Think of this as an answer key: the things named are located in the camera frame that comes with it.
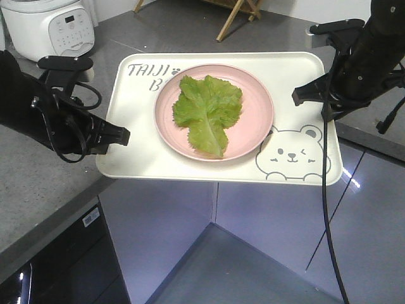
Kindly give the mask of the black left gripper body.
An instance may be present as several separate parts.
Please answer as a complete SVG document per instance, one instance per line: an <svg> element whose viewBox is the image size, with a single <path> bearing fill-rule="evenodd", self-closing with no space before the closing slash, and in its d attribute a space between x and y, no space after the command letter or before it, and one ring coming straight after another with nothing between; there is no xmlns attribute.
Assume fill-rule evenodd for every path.
<svg viewBox="0 0 405 304"><path fill-rule="evenodd" d="M99 142L99 127L106 122L89 111L97 108L101 94L89 85L97 101L86 106L77 96L66 96L59 89L44 89L30 100L30 137L57 155L104 155L109 144Z"/></svg>

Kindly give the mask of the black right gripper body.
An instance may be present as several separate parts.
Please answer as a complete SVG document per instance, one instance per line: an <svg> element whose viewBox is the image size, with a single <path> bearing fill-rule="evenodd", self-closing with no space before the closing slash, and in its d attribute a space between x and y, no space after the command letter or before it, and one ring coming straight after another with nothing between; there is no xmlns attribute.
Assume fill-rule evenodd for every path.
<svg viewBox="0 0 405 304"><path fill-rule="evenodd" d="M354 110L365 108L388 90L392 60L385 53L335 52L330 71L322 78L322 117L338 120Z"/></svg>

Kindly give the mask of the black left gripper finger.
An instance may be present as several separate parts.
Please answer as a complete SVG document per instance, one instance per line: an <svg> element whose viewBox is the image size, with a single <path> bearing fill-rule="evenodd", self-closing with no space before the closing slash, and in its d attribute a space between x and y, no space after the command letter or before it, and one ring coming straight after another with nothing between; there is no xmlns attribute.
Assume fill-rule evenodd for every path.
<svg viewBox="0 0 405 304"><path fill-rule="evenodd" d="M101 144L120 144L127 146L130 139L130 131L124 127L102 122L99 127L99 142Z"/></svg>

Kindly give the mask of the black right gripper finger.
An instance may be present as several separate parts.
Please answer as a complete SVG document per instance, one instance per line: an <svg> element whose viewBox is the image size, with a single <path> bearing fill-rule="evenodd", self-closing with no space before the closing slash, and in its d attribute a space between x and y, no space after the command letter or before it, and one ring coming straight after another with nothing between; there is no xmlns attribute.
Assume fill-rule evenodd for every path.
<svg viewBox="0 0 405 304"><path fill-rule="evenodd" d="M331 102L330 93L327 91L328 75L322 75L317 79L296 87L292 92L292 99L296 106L302 105L306 101L319 103Z"/></svg>

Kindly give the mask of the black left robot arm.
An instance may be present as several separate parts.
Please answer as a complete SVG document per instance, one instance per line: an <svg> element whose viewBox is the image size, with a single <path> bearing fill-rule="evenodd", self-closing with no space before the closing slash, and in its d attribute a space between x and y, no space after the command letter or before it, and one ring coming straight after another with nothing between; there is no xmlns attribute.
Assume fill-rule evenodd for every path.
<svg viewBox="0 0 405 304"><path fill-rule="evenodd" d="M22 72L15 57L1 51L1 125L29 136L69 162L104 155L110 144L126 146L130 131L91 113L102 101L84 78L93 66L88 57L45 56L35 78Z"/></svg>

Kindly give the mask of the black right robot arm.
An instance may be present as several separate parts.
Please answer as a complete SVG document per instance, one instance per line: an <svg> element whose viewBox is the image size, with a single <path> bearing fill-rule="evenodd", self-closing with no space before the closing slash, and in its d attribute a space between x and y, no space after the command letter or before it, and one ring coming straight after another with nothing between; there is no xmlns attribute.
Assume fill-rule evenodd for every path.
<svg viewBox="0 0 405 304"><path fill-rule="evenodd" d="M404 87L404 1L372 1L368 21L348 19L313 25L307 31L313 47L332 46L328 73L296 87L294 104L325 105L323 118L338 120L366 108L395 87Z"/></svg>

